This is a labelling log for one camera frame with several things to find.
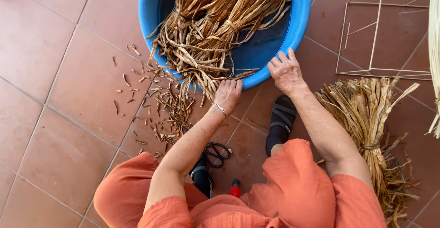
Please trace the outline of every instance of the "natural fiber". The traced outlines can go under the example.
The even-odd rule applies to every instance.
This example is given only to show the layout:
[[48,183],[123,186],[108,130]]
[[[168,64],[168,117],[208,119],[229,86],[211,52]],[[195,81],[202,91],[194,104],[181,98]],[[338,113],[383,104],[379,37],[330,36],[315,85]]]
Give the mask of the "natural fiber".
[[440,0],[430,0],[429,2],[429,25],[428,25],[428,45],[429,45],[429,65],[431,68],[432,84],[436,96],[435,104],[437,114],[429,128],[428,133],[440,138],[440,60],[439,60],[439,33],[440,33]]
[[413,84],[393,102],[393,90],[398,80],[393,79],[391,83],[388,78],[338,81],[330,86],[324,84],[322,93],[315,93],[319,102],[355,142],[370,169],[374,190],[387,224],[393,221],[396,227],[399,227],[397,218],[406,216],[403,214],[406,201],[418,199],[407,187],[419,184],[410,184],[409,178],[405,179],[402,174],[403,167],[411,162],[406,153],[407,161],[402,165],[397,157],[389,154],[408,133],[393,143],[389,142],[388,134],[381,145],[385,121],[391,109],[397,101],[419,86],[418,83]]
[[[147,38],[153,40],[148,64],[151,65],[157,47],[159,55],[167,57],[168,68],[181,73],[181,96],[186,96],[191,84],[198,84],[204,95],[213,101],[221,80],[242,79],[258,69],[234,75],[231,50],[248,41],[257,30],[277,23],[289,9],[287,0],[176,0],[176,8]],[[263,19],[272,15],[262,24]],[[247,30],[243,41],[241,31]]]

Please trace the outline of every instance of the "wire basket frame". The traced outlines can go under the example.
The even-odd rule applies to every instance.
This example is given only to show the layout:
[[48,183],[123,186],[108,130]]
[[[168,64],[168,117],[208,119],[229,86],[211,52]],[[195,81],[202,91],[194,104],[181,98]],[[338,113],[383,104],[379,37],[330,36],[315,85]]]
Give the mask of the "wire basket frame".
[[[349,0],[346,4],[345,4],[345,13],[344,13],[344,22],[342,24],[342,34],[341,34],[341,43],[339,44],[339,52],[338,52],[338,62],[336,63],[336,74],[341,74],[341,75],[355,75],[355,76],[367,76],[367,77],[388,77],[388,78],[400,78],[400,79],[414,79],[414,80],[429,80],[432,81],[431,79],[424,79],[424,78],[418,78],[421,76],[431,76],[431,72],[427,72],[427,71],[413,71],[413,70],[404,70],[404,69],[384,69],[384,68],[374,68],[372,67],[372,62],[373,62],[373,56],[374,56],[374,49],[376,46],[376,39],[377,39],[377,29],[379,27],[379,18],[380,18],[380,14],[381,14],[381,8],[382,6],[397,6],[397,7],[411,7],[411,8],[425,8],[425,9],[429,9],[429,6],[416,6],[416,5],[412,5],[412,3],[414,3],[417,0],[412,0],[411,2],[405,4],[405,5],[401,5],[401,4],[388,4],[388,3],[382,3],[382,0],[379,0],[378,3],[374,3],[374,2],[356,2],[353,0]],[[377,20],[375,22],[373,22],[370,25],[367,25],[363,28],[360,28],[354,32],[350,32],[350,22],[346,23],[346,19],[347,19],[347,8],[349,5],[372,5],[372,6],[378,6],[378,12],[377,12]],[[348,71],[348,72],[338,72],[338,66],[339,66],[339,60],[341,58],[341,52],[343,52],[344,50],[347,49],[347,44],[348,44],[348,40],[349,40],[349,36],[355,33],[358,33],[368,27],[371,26],[375,26],[375,32],[374,32],[374,39],[373,39],[373,48],[371,50],[371,58],[370,58],[370,65],[369,68],[366,70],[358,70],[358,71]],[[345,28],[347,28],[347,34],[344,37],[344,32],[345,32]],[[372,74],[370,71],[371,70],[383,70],[383,71],[391,71],[391,72],[397,72],[396,75],[389,75],[389,76],[382,76],[382,75],[374,75]],[[400,72],[404,72],[407,75],[399,75]]]

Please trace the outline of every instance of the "orange dress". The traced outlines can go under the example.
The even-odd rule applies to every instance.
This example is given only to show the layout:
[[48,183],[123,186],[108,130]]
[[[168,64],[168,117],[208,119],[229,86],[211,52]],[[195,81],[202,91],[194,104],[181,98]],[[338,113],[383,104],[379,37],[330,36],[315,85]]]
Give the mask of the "orange dress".
[[290,140],[268,158],[263,164],[267,183],[254,184],[240,198],[208,199],[194,185],[185,184],[186,201],[166,197],[143,214],[157,166],[151,154],[143,152],[102,181],[94,204],[111,228],[386,227],[375,193],[349,175],[330,179],[313,161],[305,140]]

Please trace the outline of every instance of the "woman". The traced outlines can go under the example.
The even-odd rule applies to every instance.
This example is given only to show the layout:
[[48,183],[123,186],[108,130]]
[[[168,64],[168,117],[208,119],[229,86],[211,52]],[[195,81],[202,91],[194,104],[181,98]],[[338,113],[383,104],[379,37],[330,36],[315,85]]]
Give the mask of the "woman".
[[[234,111],[242,89],[241,80],[222,81],[215,104],[161,164],[142,153],[103,180],[94,203],[107,224],[112,228],[386,227],[370,172],[354,142],[309,90],[293,50],[289,49],[289,58],[283,52],[278,56],[267,67],[286,96],[272,108],[265,148],[269,158],[263,164],[266,184],[254,184],[240,198],[208,199],[207,172],[199,155]],[[314,163],[308,141],[287,141],[296,112],[325,160],[327,174]],[[188,173],[195,185],[185,183]]]

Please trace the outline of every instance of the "blue plastic basin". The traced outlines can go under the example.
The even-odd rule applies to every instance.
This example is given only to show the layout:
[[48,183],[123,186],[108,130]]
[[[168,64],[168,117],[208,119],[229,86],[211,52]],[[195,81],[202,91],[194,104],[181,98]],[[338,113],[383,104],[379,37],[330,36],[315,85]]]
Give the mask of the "blue plastic basin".
[[[157,25],[173,10],[175,0],[139,0],[139,19],[144,38],[151,34]],[[261,68],[255,74],[243,79],[243,90],[251,89],[271,77],[267,63],[278,51],[287,52],[289,47],[295,51],[299,47],[307,28],[310,16],[311,0],[292,0],[290,10],[273,27],[257,31],[246,43],[232,50],[232,59],[237,69]],[[152,49],[153,36],[145,40]],[[154,59],[159,65],[166,66],[167,58],[157,52]]]

